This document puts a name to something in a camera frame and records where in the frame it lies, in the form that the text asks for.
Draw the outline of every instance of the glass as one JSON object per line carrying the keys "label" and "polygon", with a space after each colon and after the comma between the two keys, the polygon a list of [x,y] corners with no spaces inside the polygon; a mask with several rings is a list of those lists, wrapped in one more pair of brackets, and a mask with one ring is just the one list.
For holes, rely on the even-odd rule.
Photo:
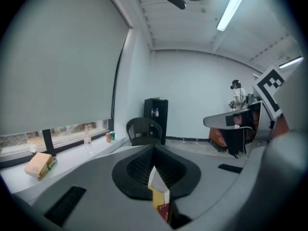
{"label": "glass", "polygon": [[108,130],[108,120],[100,120],[83,124],[50,129],[54,148],[74,143],[83,139],[85,126],[88,125],[89,135],[95,136]]}
{"label": "glass", "polygon": [[45,150],[42,131],[0,136],[0,157]]}

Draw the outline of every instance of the black cabinet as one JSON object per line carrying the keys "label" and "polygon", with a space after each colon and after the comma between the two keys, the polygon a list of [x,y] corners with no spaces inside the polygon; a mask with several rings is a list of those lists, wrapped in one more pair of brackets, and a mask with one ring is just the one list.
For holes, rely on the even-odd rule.
{"label": "black cabinet", "polygon": [[[158,109],[158,116],[153,114]],[[143,117],[150,118],[157,122],[162,128],[162,139],[161,143],[166,143],[166,130],[167,130],[167,117],[168,117],[168,100],[160,100],[150,98],[144,100],[144,112]],[[153,135],[157,132],[155,128],[151,131]]]}

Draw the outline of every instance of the window blind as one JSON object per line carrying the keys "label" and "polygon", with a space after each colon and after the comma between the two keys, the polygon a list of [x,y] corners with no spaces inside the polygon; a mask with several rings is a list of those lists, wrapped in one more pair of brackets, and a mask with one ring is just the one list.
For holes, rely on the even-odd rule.
{"label": "window blind", "polygon": [[111,118],[127,33],[111,0],[27,0],[1,42],[0,135]]}

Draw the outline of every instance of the black chair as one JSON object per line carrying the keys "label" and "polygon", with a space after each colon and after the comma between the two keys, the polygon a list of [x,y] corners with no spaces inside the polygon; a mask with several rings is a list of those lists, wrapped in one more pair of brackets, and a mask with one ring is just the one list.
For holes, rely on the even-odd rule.
{"label": "black chair", "polygon": [[[133,138],[129,133],[131,127],[133,127],[134,130]],[[126,124],[126,132],[129,136],[131,145],[160,144],[162,137],[162,128],[160,125],[157,122],[144,117],[131,119]]]}

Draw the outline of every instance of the ceiling lamp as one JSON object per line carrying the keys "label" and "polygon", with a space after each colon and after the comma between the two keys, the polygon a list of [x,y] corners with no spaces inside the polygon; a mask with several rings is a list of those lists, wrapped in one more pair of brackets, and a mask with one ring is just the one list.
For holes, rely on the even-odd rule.
{"label": "ceiling lamp", "polygon": [[295,59],[292,59],[282,65],[279,66],[279,68],[284,68],[284,67],[288,67],[288,66],[291,66],[295,63],[298,63],[298,62],[301,62],[302,60],[304,60],[304,58],[302,56],[299,56],[299,57],[296,57]]}
{"label": "ceiling lamp", "polygon": [[237,10],[237,8],[239,7],[240,3],[242,0],[230,0],[229,4],[225,10],[225,13],[223,14],[217,29],[219,31],[224,31],[226,30],[227,25],[229,24],[230,20],[232,19],[232,17],[235,14],[235,11]]}

